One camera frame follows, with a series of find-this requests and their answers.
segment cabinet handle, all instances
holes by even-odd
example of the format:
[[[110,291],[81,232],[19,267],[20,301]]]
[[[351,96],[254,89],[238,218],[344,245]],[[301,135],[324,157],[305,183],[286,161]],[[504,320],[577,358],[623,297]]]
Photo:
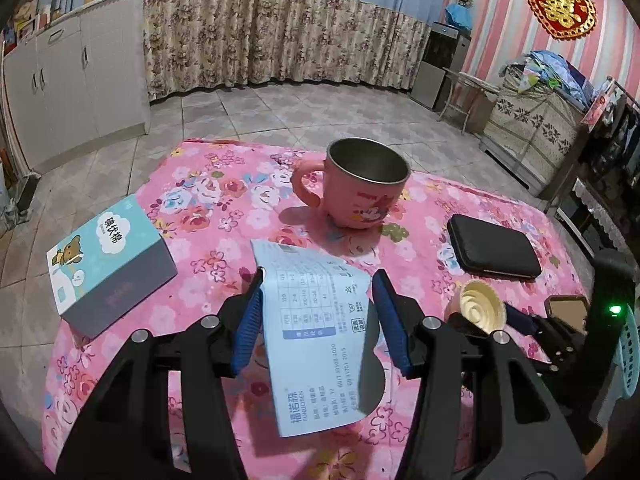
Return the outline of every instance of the cabinet handle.
[[[56,41],[57,38],[59,37],[60,34],[62,34],[65,31],[64,28],[60,28],[59,30],[57,30],[56,32],[52,32],[49,35],[49,43],[51,43],[52,41]]]

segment pink floral bed sheet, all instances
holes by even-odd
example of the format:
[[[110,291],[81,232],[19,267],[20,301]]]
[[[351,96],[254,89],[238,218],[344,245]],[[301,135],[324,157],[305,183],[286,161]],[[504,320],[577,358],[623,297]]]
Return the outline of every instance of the pink floral bed sheet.
[[[58,333],[46,378],[42,446],[55,469],[62,446],[87,397],[125,339],[138,328],[155,335],[177,332],[223,300],[241,292],[255,272],[252,238],[315,248],[343,257],[373,274],[385,267],[399,293],[418,300],[425,314],[442,316],[457,284],[471,276],[460,269],[446,222],[468,214],[523,231],[543,268],[533,283],[487,280],[503,300],[523,312],[545,315],[551,294],[583,294],[569,257],[549,220],[529,205],[414,172],[384,225],[347,231],[303,205],[292,193],[292,168],[304,152],[237,141],[186,140],[136,193],[138,203],[165,238],[178,275],[95,340],[74,335],[66,322]],[[321,192],[322,175],[306,185]],[[530,357],[545,358],[532,338],[510,330]],[[258,337],[251,364],[225,380],[225,397],[244,467],[251,479],[392,479],[406,444],[418,381],[393,367],[380,336],[376,355],[385,368],[380,405],[356,424],[299,437],[278,436],[268,362]],[[180,379],[169,380],[174,462],[188,468]],[[462,390],[463,406],[472,396]],[[471,420],[463,412],[456,465],[469,460]]]

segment mug handle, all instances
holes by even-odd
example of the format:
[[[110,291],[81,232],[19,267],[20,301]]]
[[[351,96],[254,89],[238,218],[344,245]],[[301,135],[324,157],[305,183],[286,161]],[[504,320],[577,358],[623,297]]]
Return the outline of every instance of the mug handle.
[[[324,160],[303,160],[300,165],[293,170],[291,175],[291,187],[293,192],[302,202],[310,207],[320,206],[320,197],[315,193],[311,193],[303,184],[302,176],[313,171],[324,171]]]

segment pink striped wallpaper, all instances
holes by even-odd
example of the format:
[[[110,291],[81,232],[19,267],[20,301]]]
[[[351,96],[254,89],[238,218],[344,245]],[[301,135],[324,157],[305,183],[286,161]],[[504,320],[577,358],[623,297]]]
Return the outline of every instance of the pink striped wallpaper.
[[[551,38],[526,0],[474,1],[465,72],[497,82],[498,70],[506,62],[523,52],[546,48],[571,62],[594,86],[611,75],[640,98],[640,29],[621,0],[593,0],[598,25],[586,38],[574,41]]]

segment red double happiness decoration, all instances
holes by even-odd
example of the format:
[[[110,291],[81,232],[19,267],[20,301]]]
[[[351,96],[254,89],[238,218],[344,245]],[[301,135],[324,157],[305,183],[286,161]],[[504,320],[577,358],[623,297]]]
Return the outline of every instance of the red double happiness decoration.
[[[536,18],[555,40],[577,40],[598,22],[591,0],[527,0]]]

